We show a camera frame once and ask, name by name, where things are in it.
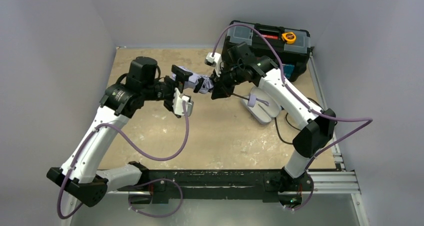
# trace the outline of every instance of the wooden table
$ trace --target wooden table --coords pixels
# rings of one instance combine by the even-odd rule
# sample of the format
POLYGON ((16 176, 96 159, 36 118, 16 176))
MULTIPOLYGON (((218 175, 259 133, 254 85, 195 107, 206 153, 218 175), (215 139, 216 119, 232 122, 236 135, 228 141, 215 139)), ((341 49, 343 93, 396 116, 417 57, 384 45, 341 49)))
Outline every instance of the wooden table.
MULTIPOLYGON (((171 65, 185 66, 199 74, 210 75, 212 67, 204 64, 211 49, 118 49, 108 86, 127 73, 130 62, 138 56, 156 59, 162 76, 171 73, 171 65)), ((235 93, 246 95, 253 84, 242 83, 235 93)), ((306 97, 317 99, 309 70, 294 83, 306 97)), ((211 100, 210 94, 184 93, 194 100, 189 117, 188 143, 176 158, 158 162, 136 152, 120 135, 116 136, 100 168, 121 167, 138 161, 149 169, 280 169, 289 160, 294 148, 280 141, 274 122, 259 124, 237 97, 211 100)), ((277 117, 281 136, 290 141, 298 131, 291 128, 284 116, 277 117)), ((185 121, 167 111, 161 101, 146 101, 123 131, 144 152, 156 157, 168 157, 181 146, 185 121)), ((330 151, 322 153, 311 168, 334 169, 330 151)))

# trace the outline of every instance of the gray wall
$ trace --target gray wall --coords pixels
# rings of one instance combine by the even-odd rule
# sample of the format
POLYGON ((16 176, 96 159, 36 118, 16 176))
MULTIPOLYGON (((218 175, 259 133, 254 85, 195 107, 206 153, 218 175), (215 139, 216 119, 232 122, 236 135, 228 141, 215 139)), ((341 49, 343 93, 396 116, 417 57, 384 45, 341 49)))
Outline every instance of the gray wall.
POLYGON ((75 149, 115 46, 91 0, 0 0, 1 225, 58 225, 46 178, 75 149))
POLYGON ((340 144, 373 226, 424 225, 423 9, 423 0, 342 0, 315 49, 328 104, 375 119, 340 144))
POLYGON ((118 46, 213 45, 238 19, 323 33, 340 0, 93 0, 118 46))

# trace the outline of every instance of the toolbox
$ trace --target toolbox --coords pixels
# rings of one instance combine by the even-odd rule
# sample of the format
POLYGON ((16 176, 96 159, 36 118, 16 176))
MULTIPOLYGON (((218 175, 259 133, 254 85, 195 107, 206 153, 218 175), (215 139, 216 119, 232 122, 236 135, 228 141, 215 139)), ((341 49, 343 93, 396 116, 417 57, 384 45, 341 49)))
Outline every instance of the toolbox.
MULTIPOLYGON (((311 37, 308 31, 238 20, 233 20, 230 25, 232 24, 248 25, 259 31, 278 54, 284 64, 284 74, 290 82, 296 81, 306 71, 311 54, 311 37)), ((243 26, 235 26, 228 30, 225 37, 221 54, 224 65, 227 66, 228 62, 231 62, 228 49, 242 42, 249 45, 256 57, 268 56, 277 61, 267 44, 253 30, 243 26)))

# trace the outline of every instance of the yellow tape measure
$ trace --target yellow tape measure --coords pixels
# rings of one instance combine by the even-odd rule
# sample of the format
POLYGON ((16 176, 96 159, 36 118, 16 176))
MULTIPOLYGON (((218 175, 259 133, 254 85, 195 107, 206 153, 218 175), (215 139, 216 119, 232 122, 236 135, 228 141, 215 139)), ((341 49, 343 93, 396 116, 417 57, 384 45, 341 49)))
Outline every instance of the yellow tape measure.
POLYGON ((296 35, 294 32, 285 32, 281 35, 281 38, 289 45, 296 42, 296 35))

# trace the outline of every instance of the black cable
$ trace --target black cable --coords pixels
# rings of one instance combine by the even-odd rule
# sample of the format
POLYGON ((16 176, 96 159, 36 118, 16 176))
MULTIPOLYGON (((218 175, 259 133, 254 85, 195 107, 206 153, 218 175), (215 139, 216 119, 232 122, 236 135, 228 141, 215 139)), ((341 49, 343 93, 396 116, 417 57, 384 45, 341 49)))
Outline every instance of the black cable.
POLYGON ((280 135, 280 130, 278 129, 277 118, 275 117, 275 118, 274 118, 274 120, 275 120, 275 128, 277 129, 277 134, 278 134, 279 140, 281 140, 281 141, 282 141, 283 143, 285 143, 285 144, 293 145, 293 143, 292 143, 292 142, 287 142, 286 140, 284 140, 284 139, 281 137, 281 135, 280 135))
POLYGON ((289 113, 286 113, 286 114, 285 114, 285 117, 284 117, 284 119, 285 119, 285 121, 287 122, 287 124, 288 124, 288 125, 290 125, 290 127, 292 127, 293 129, 295 129, 295 130, 297 130, 297 131, 300 131, 300 129, 299 129, 299 128, 295 127, 293 124, 291 124, 291 123, 289 122, 289 120, 287 119, 287 116, 289 116, 289 113))
POLYGON ((124 73, 121 76, 119 76, 118 79, 116 80, 116 83, 120 84, 122 82, 122 80, 124 80, 127 75, 128 75, 128 73, 124 73))
POLYGON ((240 99, 244 99, 244 100, 249 101, 249 99, 248 99, 247 97, 243 97, 243 96, 241 96, 241 95, 239 95, 239 94, 237 94, 237 93, 232 93, 232 95, 234 95, 234 96, 236 96, 236 97, 239 97, 240 99))
MULTIPOLYGON (((318 105, 318 106, 320 106, 321 107, 321 105, 317 102, 317 101, 315 101, 314 99, 312 99, 312 98, 310 98, 310 97, 308 97, 307 98, 308 100, 310 100, 310 101, 312 101, 312 102, 314 102, 316 105, 318 105)), ((295 127, 293 124, 291 124, 290 122, 289 122, 289 120, 287 119, 287 116, 289 116, 289 113, 286 113, 285 114, 285 117, 284 117, 284 119, 285 119, 285 122, 290 126, 290 127, 292 127, 293 129, 295 129, 295 130, 297 130, 297 131, 300 131, 300 129, 298 128, 298 127, 295 127)))
POLYGON ((156 79, 159 81, 161 79, 161 68, 158 65, 156 65, 156 69, 157 69, 157 78, 156 79))
MULTIPOLYGON (((312 101, 312 102, 314 102, 316 105, 318 105, 318 106, 320 106, 320 107, 321 107, 321 105, 320 105, 317 101, 315 101, 314 99, 312 99, 312 98, 310 98, 310 97, 308 97, 307 99, 308 99, 308 100, 310 100, 310 101, 312 101)), ((291 123, 289 122, 289 120, 287 119, 287 117, 288 117, 288 116, 289 116, 289 113, 287 112, 287 113, 285 114, 285 117, 284 117, 285 122, 286 122, 286 123, 287 123, 290 127, 292 127, 293 129, 295 129, 295 130, 297 130, 297 131, 300 131, 300 128, 298 128, 298 127, 294 126, 293 124, 291 124, 291 123)), ((279 128, 278 128, 277 118, 274 118, 274 120, 275 120, 275 129, 277 130, 277 134, 278 134, 279 139, 280 139, 283 143, 285 143, 285 144, 293 145, 293 143, 291 143, 291 142, 287 142, 286 140, 284 140, 284 139, 281 137, 281 134, 280 134, 280 131, 279 131, 279 128)))

